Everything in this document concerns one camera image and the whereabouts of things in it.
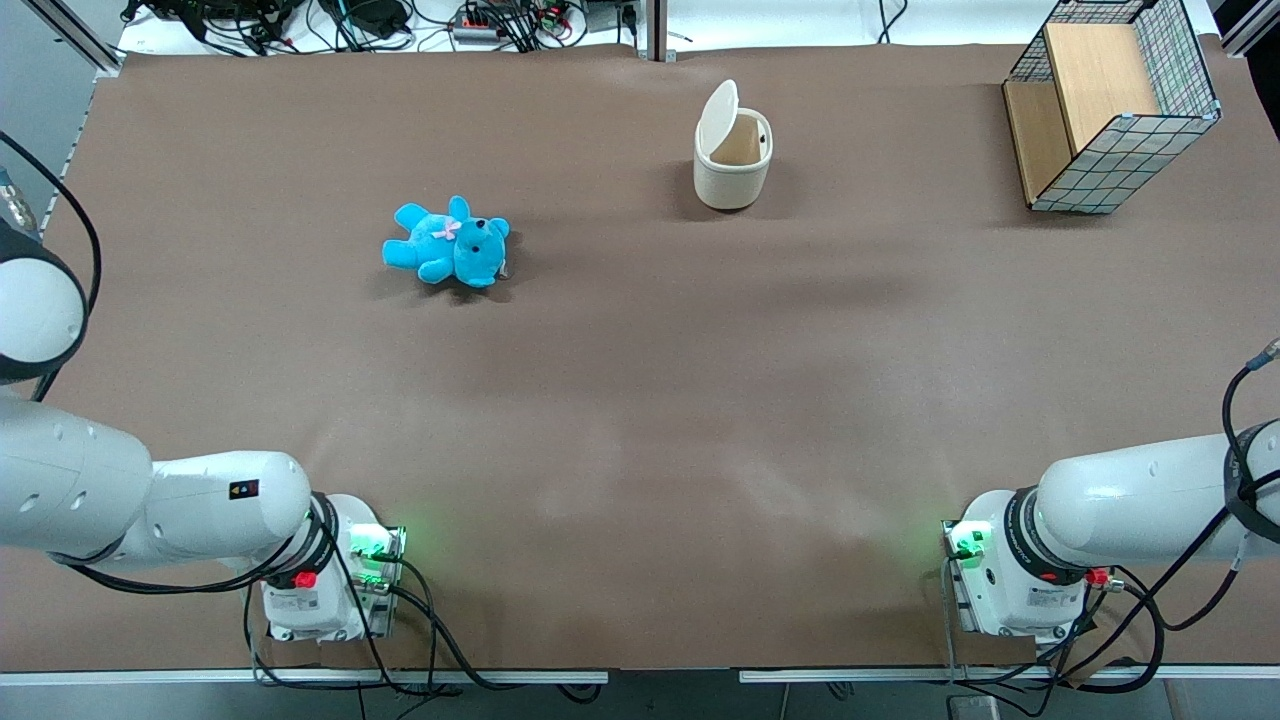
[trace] blue teddy bear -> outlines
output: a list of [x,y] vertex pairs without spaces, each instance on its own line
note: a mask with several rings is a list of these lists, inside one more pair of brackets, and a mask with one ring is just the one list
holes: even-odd
[[429,284],[453,275],[475,288],[506,277],[511,225],[502,218],[472,218],[461,196],[449,200],[448,215],[410,202],[396,211],[396,223],[410,233],[383,243],[383,263],[392,268],[416,270]]

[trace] sticker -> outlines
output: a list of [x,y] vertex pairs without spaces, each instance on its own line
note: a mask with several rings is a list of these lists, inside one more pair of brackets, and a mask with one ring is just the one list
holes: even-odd
[[1027,605],[1030,607],[1066,607],[1080,598],[1075,588],[1030,588]]
[[306,612],[320,607],[320,593],[316,591],[270,593],[266,600],[271,610]]
[[257,497],[257,480],[241,480],[238,483],[228,483],[227,497],[230,500],[242,500],[246,497]]

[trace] warning label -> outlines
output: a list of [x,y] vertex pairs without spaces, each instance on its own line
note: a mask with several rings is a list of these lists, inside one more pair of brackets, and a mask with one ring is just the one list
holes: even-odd
[[1075,588],[1030,588],[1027,605],[1032,607],[1066,607],[1080,598]]
[[294,591],[294,592],[280,592],[270,593],[266,596],[266,602],[270,605],[271,610],[284,610],[284,611],[302,611],[315,610],[320,607],[320,593],[316,591]]

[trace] tabletop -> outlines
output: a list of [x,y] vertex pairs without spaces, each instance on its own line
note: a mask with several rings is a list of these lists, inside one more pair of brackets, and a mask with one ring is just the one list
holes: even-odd
[[[367,500],[477,666],[936,666],[942,520],[1060,457],[1215,432],[1275,334],[1280,149],[1207,42],[1222,122],[1102,218],[1023,205],[1018,46],[132,58],[68,176],[106,260],[50,401],[157,459],[282,450]],[[776,136],[735,214],[691,187],[727,77]],[[513,228],[488,293],[381,265],[396,208],[452,193]],[[78,232],[59,206],[50,245],[83,268]],[[1270,398],[1242,392],[1240,421]],[[234,596],[0,562],[4,670],[246,664]],[[1275,570],[1166,660],[1280,661]],[[425,637],[384,653],[421,666]]]

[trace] wire cage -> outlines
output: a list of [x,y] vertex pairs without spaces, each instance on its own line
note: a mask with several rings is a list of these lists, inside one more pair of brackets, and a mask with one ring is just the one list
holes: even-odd
[[[1046,44],[1046,27],[1052,23],[1132,24],[1158,114],[1115,115],[1079,151],[1065,147],[1060,156],[1070,156],[1070,161],[1064,167],[1051,167],[1047,172],[1041,168],[1042,178],[1053,179],[1037,191],[1029,179],[1034,174],[1032,160],[1023,147],[1025,131],[1023,143],[1019,142],[1009,86],[1055,83],[1051,49]],[[1061,0],[1004,85],[1032,210],[1111,213],[1222,115],[1181,0]]]

